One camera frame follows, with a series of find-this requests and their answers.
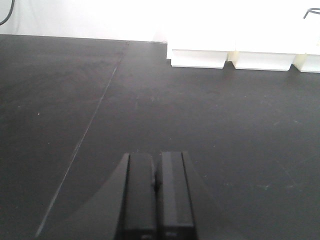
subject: black table surface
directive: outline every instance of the black table surface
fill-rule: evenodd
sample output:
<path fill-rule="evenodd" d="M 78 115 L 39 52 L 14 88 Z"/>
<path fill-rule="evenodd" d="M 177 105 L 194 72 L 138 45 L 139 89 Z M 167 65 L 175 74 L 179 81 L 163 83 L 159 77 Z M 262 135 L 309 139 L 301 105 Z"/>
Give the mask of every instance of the black table surface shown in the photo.
<path fill-rule="evenodd" d="M 166 50 L 0 35 L 0 239 L 65 219 L 123 153 L 161 151 L 190 153 L 248 239 L 320 239 L 320 74 L 171 67 Z"/>

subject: scratch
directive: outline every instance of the scratch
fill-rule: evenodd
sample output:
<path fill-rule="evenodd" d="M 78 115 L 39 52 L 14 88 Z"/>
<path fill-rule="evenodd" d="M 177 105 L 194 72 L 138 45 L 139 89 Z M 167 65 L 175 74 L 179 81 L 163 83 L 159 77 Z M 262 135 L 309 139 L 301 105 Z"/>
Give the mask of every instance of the scratch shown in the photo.
<path fill-rule="evenodd" d="M 320 155 L 320 153 L 318 152 L 318 153 L 316 153 L 316 154 L 314 154 L 314 155 L 312 155 L 312 156 L 310 156 L 310 157 L 307 157 L 306 159 L 302 160 L 301 162 L 298 162 L 298 163 L 297 163 L 296 165 L 294 165 L 293 167 L 289 168 L 287 171 L 290 172 L 290 171 L 296 169 L 298 166 L 300 166 L 300 165 L 302 165 L 302 164 L 304 164 L 304 163 L 312 160 L 314 157 L 317 157 L 317 156 L 319 156 L 319 155 Z"/>
<path fill-rule="evenodd" d="M 276 162 L 278 163 L 278 165 L 280 166 L 280 168 L 282 168 L 282 170 L 285 172 L 285 174 L 290 178 L 291 182 L 293 183 L 293 185 L 297 188 L 300 189 L 298 187 L 298 184 L 296 183 L 296 181 L 294 180 L 294 178 L 291 176 L 291 174 L 289 173 L 289 171 L 287 169 L 285 169 L 285 167 L 278 161 L 276 160 Z"/>
<path fill-rule="evenodd" d="M 91 116 L 91 118 L 90 118 L 90 121 L 89 121 L 87 127 L 85 128 L 85 131 L 84 131 L 82 137 L 80 138 L 79 142 L 77 143 L 77 145 L 75 146 L 75 148 L 74 148 L 74 150 L 73 150 L 73 152 L 72 152 L 69 166 L 68 166 L 68 168 L 66 169 L 66 171 L 65 171 L 65 173 L 64 173 L 64 176 L 63 176 L 63 178 L 62 178 L 62 181 L 61 181 L 61 183 L 59 184 L 57 190 L 55 191 L 55 193 L 54 193 L 54 195 L 53 195 L 53 197 L 52 197 L 52 199 L 51 199 L 51 201 L 50 201 L 50 203 L 49 203 L 49 206 L 48 206 L 48 208 L 47 208 L 47 210 L 46 210 L 46 212 L 45 212 L 45 214 L 44 214 L 44 216 L 43 216 L 43 219 L 42 219 L 42 221 L 41 221 L 41 223 L 40 223 L 40 225 L 39 225 L 39 228 L 37 229 L 37 231 L 36 231 L 36 233 L 35 233 L 35 238 L 39 237 L 39 235 L 41 234 L 41 232 L 42 232 L 42 230 L 43 230 L 43 228 L 44 228 L 44 226 L 45 226 L 45 223 L 46 223 L 46 221 L 47 221 L 47 218 L 48 218 L 48 216 L 49 216 L 49 214 L 50 214 L 50 212 L 51 212 L 51 210 L 52 210 L 52 208 L 53 208 L 53 206 L 54 206 L 54 204 L 55 204 L 55 202 L 56 202 L 56 199 L 57 199 L 58 194 L 59 194 L 59 192 L 60 192 L 60 190 L 61 190 L 61 188 L 62 188 L 62 185 L 63 185 L 63 183 L 64 183 L 64 181 L 65 181 L 65 179 L 66 179 L 66 177 L 67 177 L 67 175 L 68 175 L 68 173 L 69 173 L 69 170 L 70 170 L 70 168 L 71 168 L 71 166 L 72 166 L 72 164 L 73 164 L 73 162 L 74 162 L 74 160 L 75 160 L 75 158 L 76 158 L 76 156 L 77 156 L 77 154 L 78 154 L 79 148 L 81 147 L 81 144 L 83 143 L 83 141 L 84 141 L 84 139 L 85 139 L 85 137 L 86 137 L 86 135 L 87 135 L 87 133 L 88 133 L 88 130 L 89 130 L 89 128 L 90 128 L 90 126 L 91 126 L 91 124 L 92 124 L 92 122 L 93 122 L 93 120 L 94 120 L 94 118 L 95 118 L 95 116 L 96 116 L 96 114 L 97 114 L 97 112 L 98 112 L 98 109 L 99 109 L 99 107 L 100 107 L 100 105 L 101 105 L 102 100 L 105 98 L 106 92 L 107 92 L 107 90 L 108 90 L 108 88 L 109 88 L 109 86 L 110 86 L 110 84 L 111 84 L 112 79 L 113 79 L 114 76 L 115 76 L 115 73 L 116 73 L 116 71 L 117 71 L 117 69 L 118 69 L 118 66 L 119 66 L 120 63 L 122 62 L 122 59 L 124 58 L 124 55 L 125 55 L 125 54 L 124 54 L 124 52 L 123 52 L 122 56 L 120 57 L 119 61 L 117 62 L 116 66 L 115 66 L 115 68 L 114 68 L 114 70 L 113 70 L 113 72 L 112 72 L 112 75 L 111 75 L 111 77 L 110 77 L 110 79 L 109 79 L 109 82 L 107 83 L 107 85 L 106 85 L 106 87 L 105 87 L 105 89 L 104 89 L 104 92 L 103 92 L 102 96 L 100 97 L 100 99 L 99 99 L 99 101 L 98 101 L 98 103 L 97 103 L 97 105 L 96 105 L 96 108 L 95 108 L 95 110 L 94 110 L 94 112 L 93 112 L 93 114 L 92 114 L 92 116 Z"/>

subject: white wall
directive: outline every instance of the white wall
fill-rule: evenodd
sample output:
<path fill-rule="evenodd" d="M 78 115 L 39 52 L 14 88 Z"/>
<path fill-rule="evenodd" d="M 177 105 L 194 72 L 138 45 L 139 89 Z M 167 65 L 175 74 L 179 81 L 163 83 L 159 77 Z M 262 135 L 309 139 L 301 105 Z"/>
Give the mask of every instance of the white wall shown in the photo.
<path fill-rule="evenodd" d="M 0 0 L 1 19 L 10 2 Z M 161 0 L 16 0 L 0 34 L 165 42 L 164 6 Z"/>
<path fill-rule="evenodd" d="M 10 2 L 0 0 L 0 18 Z M 168 32 L 203 41 L 220 31 L 251 45 L 301 36 L 316 7 L 319 0 L 16 0 L 0 34 L 164 42 Z"/>

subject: black cable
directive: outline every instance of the black cable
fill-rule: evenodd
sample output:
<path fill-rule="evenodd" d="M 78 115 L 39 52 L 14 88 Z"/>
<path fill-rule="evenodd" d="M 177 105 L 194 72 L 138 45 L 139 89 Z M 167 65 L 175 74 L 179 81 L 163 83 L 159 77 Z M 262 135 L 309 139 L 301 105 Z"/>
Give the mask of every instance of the black cable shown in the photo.
<path fill-rule="evenodd" d="M 0 26 L 5 24 L 9 20 L 9 18 L 11 17 L 12 12 L 14 10 L 14 5 L 15 5 L 15 0 L 12 0 L 10 11 L 9 11 L 8 15 L 6 16 L 6 18 L 3 21 L 0 22 Z"/>

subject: cable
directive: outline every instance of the cable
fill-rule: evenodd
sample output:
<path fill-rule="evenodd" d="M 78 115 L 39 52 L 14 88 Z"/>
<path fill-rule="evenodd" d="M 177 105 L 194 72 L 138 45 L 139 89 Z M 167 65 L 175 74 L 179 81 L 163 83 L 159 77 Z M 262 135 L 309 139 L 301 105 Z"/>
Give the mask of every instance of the cable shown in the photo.
<path fill-rule="evenodd" d="M 10 11 L 9 11 L 8 15 L 6 16 L 6 18 L 3 21 L 0 22 L 0 26 L 5 24 L 9 20 L 9 18 L 11 17 L 12 12 L 14 10 L 14 5 L 15 5 L 15 0 L 12 0 Z"/>
<path fill-rule="evenodd" d="M 316 8 L 316 7 L 313 7 L 313 8 L 309 8 L 308 11 L 306 11 L 303 19 L 306 19 L 308 13 L 313 13 L 313 14 L 320 14 L 320 8 Z"/>

